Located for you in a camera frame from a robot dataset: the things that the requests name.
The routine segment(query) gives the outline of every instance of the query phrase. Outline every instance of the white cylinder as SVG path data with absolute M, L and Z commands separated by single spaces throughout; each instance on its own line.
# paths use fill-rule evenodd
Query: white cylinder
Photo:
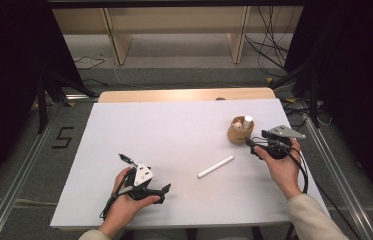
M 243 121 L 242 127 L 244 130 L 249 129 L 249 126 L 251 126 L 252 117 L 251 116 L 245 116 L 245 120 Z

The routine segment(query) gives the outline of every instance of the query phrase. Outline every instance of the wrist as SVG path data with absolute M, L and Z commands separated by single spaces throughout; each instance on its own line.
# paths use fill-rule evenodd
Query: wrist
M 286 200 L 289 200 L 302 193 L 298 186 L 284 187 L 281 188 L 283 195 L 285 195 Z
M 109 222 L 104 222 L 102 225 L 98 228 L 100 232 L 107 235 L 109 238 L 113 239 L 115 235 L 121 230 L 122 227 L 119 227 L 117 225 L 113 225 Z

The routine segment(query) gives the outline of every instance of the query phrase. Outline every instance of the wooden cup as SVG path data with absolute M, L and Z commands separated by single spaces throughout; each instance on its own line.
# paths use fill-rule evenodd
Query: wooden cup
M 229 129 L 227 130 L 227 137 L 229 138 L 229 141 L 232 143 L 240 144 L 245 143 L 245 137 L 251 137 L 251 133 L 254 130 L 254 121 L 251 122 L 248 129 L 236 129 L 233 127 L 233 124 L 237 121 L 240 121 L 243 125 L 243 122 L 245 120 L 245 116 L 238 116 L 233 119 L 231 122 Z

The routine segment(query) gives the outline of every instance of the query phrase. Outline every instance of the aluminum rail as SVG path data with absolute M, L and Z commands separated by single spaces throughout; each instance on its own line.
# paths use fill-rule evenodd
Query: aluminum rail
M 298 104 L 301 108 L 307 107 L 307 105 L 302 101 L 300 101 Z M 347 178 L 339 167 L 339 164 L 337 163 L 335 156 L 324 139 L 323 134 L 321 133 L 320 129 L 317 129 L 314 126 L 313 122 L 306 116 L 306 114 L 304 114 L 304 119 L 306 119 L 308 130 L 310 131 L 310 134 L 313 137 L 317 148 L 319 149 L 324 162 L 326 163 L 326 166 L 329 169 L 329 172 L 335 181 L 339 192 L 341 193 L 341 196 L 348 207 L 349 213 L 351 214 L 358 230 L 360 231 L 361 237 L 367 240 L 373 239 L 373 224 L 352 190 Z
M 52 107 L 49 114 L 49 122 L 43 132 L 38 135 L 30 148 L 29 153 L 27 154 L 20 170 L 18 171 L 14 181 L 11 184 L 8 192 L 5 197 L 2 199 L 0 204 L 0 232 L 2 231 L 6 220 L 11 213 L 12 207 L 14 206 L 15 201 L 17 200 L 21 190 L 23 189 L 24 183 L 26 182 L 31 169 L 33 168 L 40 151 L 43 148 L 44 142 L 46 141 L 49 130 L 52 128 L 55 117 L 57 116 L 59 110 L 61 110 L 63 103 L 55 103 Z

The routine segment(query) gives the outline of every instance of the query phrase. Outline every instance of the right hand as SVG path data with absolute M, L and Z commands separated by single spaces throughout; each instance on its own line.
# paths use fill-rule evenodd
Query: right hand
M 292 143 L 291 148 L 297 150 L 291 149 L 290 154 L 301 163 L 301 156 L 299 155 L 301 145 L 294 138 L 290 140 Z M 254 150 L 267 163 L 271 178 L 283 192 L 286 199 L 289 200 L 302 193 L 298 186 L 299 167 L 289 156 L 283 159 L 273 159 L 267 151 L 258 146 L 255 146 Z

